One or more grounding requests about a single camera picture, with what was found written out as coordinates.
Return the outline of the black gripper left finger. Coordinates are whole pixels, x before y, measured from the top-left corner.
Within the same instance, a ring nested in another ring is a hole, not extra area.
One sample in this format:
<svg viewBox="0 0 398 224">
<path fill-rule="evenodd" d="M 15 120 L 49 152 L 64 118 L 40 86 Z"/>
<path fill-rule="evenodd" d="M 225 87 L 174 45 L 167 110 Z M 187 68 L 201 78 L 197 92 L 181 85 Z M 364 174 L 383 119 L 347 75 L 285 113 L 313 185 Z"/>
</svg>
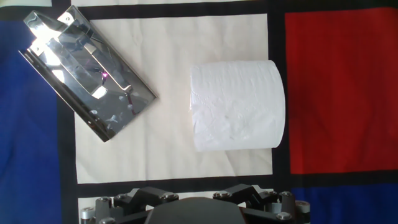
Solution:
<svg viewBox="0 0 398 224">
<path fill-rule="evenodd" d="M 102 196 L 92 207 L 80 210 L 80 224 L 144 223 L 150 213 L 147 206 L 154 208 L 178 199 L 178 194 L 154 187 L 132 189 L 114 197 Z"/>
</svg>

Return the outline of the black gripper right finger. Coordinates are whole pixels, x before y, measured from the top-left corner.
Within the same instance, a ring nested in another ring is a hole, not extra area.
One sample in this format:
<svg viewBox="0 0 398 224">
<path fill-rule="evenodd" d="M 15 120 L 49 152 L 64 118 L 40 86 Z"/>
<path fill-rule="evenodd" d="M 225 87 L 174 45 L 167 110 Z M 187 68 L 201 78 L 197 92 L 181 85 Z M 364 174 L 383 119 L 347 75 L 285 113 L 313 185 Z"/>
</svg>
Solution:
<svg viewBox="0 0 398 224">
<path fill-rule="evenodd" d="M 239 184 L 217 191 L 215 200 L 231 202 L 249 224 L 310 224 L 310 204 L 297 200 L 289 191 L 264 190 L 257 185 Z"/>
</svg>

